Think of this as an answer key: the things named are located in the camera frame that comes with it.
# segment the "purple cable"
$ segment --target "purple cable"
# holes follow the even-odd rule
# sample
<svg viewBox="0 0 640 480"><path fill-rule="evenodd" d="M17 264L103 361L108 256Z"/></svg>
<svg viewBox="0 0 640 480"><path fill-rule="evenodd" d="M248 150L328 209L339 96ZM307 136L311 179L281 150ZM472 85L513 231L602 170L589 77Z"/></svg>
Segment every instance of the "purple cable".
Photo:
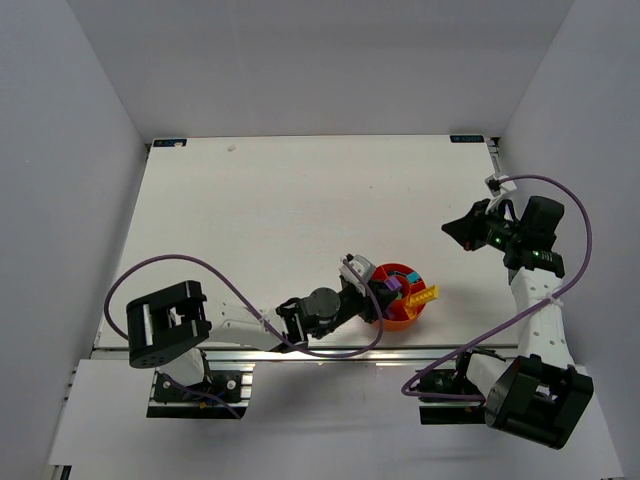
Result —
<svg viewBox="0 0 640 480"><path fill-rule="evenodd" d="M125 340L128 340L129 337L122 330L120 330L120 328L118 328L118 326L113 321L113 318L111 318L111 314L109 313L109 306L111 304L111 299L113 297L113 294L116 292L118 287L120 287L120 285L122 285L122 282L124 282L127 278L129 278L133 273L137 272L138 270L140 270L143 267L146 267L147 265L150 265L150 264L156 263L156 262L161 262L163 260L184 260L184 261L187 261L187 262L191 262L191 263L195 263L197 265L200 265L204 269L206 269L206 270L210 271L211 273L213 273L216 277L218 277L220 279L220 281L222 283L224 283L229 288L229 290L231 290L234 293L234 295L236 297L238 297L240 299L240 301L242 303L244 303L244 305L247 307L247 310L249 310L249 312L254 317L256 317L256 319L258 319L258 321L267 330L269 330L270 333L272 333L278 340L280 340L282 343L287 345L289 348L291 348L292 350L295 350L297 352L301 352L301 353L304 353L306 355L311 355L312 357L318 357L318 358L350 358L350 357L355 357L356 355L360 355L362 353L366 353L369 350L372 350L373 348L375 348L376 345L378 345L378 343L380 343L380 339L382 338L382 333L384 332L384 330L383 330L384 317L382 316L382 310L380 308L380 304L378 303L378 300L376 299L375 294L371 290L371 287L369 287L369 285L367 285L367 282L364 281L364 279L358 274L358 272L355 271L355 269L349 264L349 262L347 260L343 260L342 263L344 263L345 266L349 269L349 271L356 277L356 279L360 283L362 283L362 285L364 285L364 288L365 288L365 290L367 292L367 295L371 298L371 301L373 302L373 306L374 306L374 308L376 310L376 314L378 315L378 320L379 320L378 334L376 335L376 338L373 340L373 342L371 342L369 345L367 345L366 347L363 347L363 348L361 348L359 350L354 350L353 352L318 353L318 352L314 352L312 350L309 350L308 348L301 347L299 345L291 343L280 332L278 332L278 330L276 330L275 327L273 327L268 321L263 320L263 315L258 311L258 309L256 307L254 307L251 304L251 302L240 292L240 290L238 290L235 287L235 285L233 283L231 283L231 281L227 277L225 277L222 273L220 273L220 271L218 271L215 267L213 267L212 265L208 264L204 260L200 260L199 258L192 257L190 255L182 255L180 253L170 253L170 254L166 254L166 255L158 255L157 257L151 257L151 258L143 260L142 262L134 265L129 270L124 272L120 276L120 278L118 278L113 283L113 285L111 286L111 288L107 292L107 296L104 299L104 318L107 321L107 323L109 324L109 326L111 328L113 328L113 330L118 335L120 335L122 338L124 338Z"/></svg>
<svg viewBox="0 0 640 480"><path fill-rule="evenodd" d="M582 218L584 220L584 226L585 226L586 233L587 233L587 247L586 247L586 251L585 251L585 255L584 255L584 260L582 261L582 265L580 266L580 270L578 270L578 273L576 273L576 275L571 279L571 281L568 282L564 287L560 288L557 292L555 292L555 293L553 293L551 295L553 298L559 298L560 296L564 295L566 292L571 290L575 286L576 283L578 283L578 281L584 275L584 272L587 270L587 267L589 266L589 262L591 261L591 251L593 249L593 232L592 232L592 229L591 229L591 220L589 219L589 215L587 214L587 209L584 207L584 204L580 201L580 199L571 190L569 190L567 187L562 185L560 182L558 182L556 180L553 180L552 178L545 177L543 175L531 175L531 174L513 175L511 177L506 177L506 178L500 179L500 183L509 182L509 181L513 181L513 180L525 180L525 179L542 180L543 182L547 182L547 183L550 183L551 185L554 185L554 186L558 187L560 190L562 190L564 193L566 193L575 202L575 204L580 209L580 213L582 214ZM439 358L438 360L433 362L431 365L429 365L428 367L420 370L413 377L411 377L402 386L402 389L401 389L402 394L406 395L408 397L437 398L437 399L442 399L442 400L459 400L459 401L475 401L475 400L478 400L478 401L484 402L485 398L482 395L454 395L454 394L449 394L449 393L435 393L435 392L433 392L433 393L420 393L420 392L411 391L411 387L420 378L422 378L425 375L431 373L433 370L435 370L437 367L439 367L443 363L454 359L455 357L457 357L461 353L465 352L466 350L469 350L470 348L475 347L479 343L484 342L486 339L494 336L496 333L499 333L499 332L503 331L504 329L511 327L512 325L515 325L520 320L522 320L522 319L526 318L527 316L531 315L532 313L540 310L541 308L543 308L544 306L548 305L549 303L551 303L551 299L545 298L544 300L541 300L540 302L536 303L535 305L533 305L533 306L527 308L526 310L518 313L515 317L513 317L510 320L507 320L506 322L504 322L503 324L497 326L493 330L489 330L487 333L484 333L484 334L480 335L478 338L475 338L475 339L471 340L466 345L463 345L463 346L461 346L459 348L456 348L454 351L452 351L452 352L446 354L445 356Z"/></svg>

